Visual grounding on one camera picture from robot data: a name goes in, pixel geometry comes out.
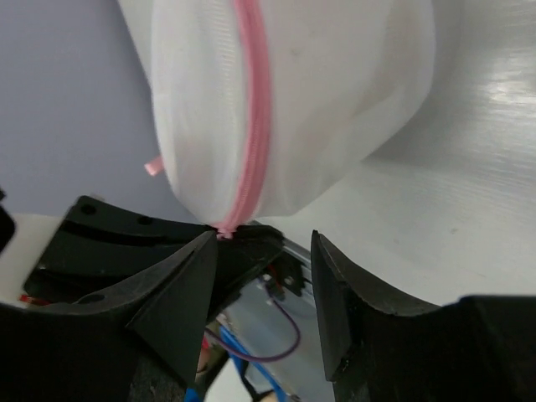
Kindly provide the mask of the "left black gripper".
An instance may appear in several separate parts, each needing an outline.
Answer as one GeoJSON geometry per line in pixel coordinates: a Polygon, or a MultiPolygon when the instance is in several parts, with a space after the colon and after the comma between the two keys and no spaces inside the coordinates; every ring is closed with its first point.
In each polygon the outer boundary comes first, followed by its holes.
{"type": "MultiPolygon", "coordinates": [[[[1,212],[2,252],[14,236],[13,215],[1,212]]],[[[62,218],[53,238],[23,284],[37,304],[75,302],[166,259],[210,227],[157,219],[82,196],[62,218]]],[[[223,310],[255,279],[282,301],[290,292],[281,273],[284,237],[253,223],[218,243],[217,269],[210,300],[223,310]]]]}

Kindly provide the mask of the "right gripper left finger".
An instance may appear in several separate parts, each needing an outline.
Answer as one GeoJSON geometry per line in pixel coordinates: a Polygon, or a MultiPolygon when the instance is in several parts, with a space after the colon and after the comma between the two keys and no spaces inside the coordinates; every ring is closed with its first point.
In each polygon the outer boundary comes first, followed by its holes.
{"type": "Polygon", "coordinates": [[[195,380],[217,268],[218,241],[205,232],[160,262],[46,313],[110,339],[134,337],[185,384],[195,380]]]}

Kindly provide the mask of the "white mesh laundry bag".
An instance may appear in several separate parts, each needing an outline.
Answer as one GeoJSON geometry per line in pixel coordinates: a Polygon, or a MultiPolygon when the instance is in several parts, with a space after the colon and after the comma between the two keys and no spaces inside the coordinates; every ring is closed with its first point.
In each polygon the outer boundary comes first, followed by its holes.
{"type": "Polygon", "coordinates": [[[151,90],[147,163],[224,238],[298,212],[430,92],[429,1],[123,1],[151,90]]]}

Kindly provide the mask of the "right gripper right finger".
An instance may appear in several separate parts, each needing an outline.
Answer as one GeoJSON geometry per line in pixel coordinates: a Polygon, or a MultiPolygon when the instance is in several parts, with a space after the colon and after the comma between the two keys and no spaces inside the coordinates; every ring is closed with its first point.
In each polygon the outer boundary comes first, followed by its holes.
{"type": "Polygon", "coordinates": [[[311,237],[313,293],[332,383],[450,383],[461,372],[454,307],[411,296],[311,237]]]}

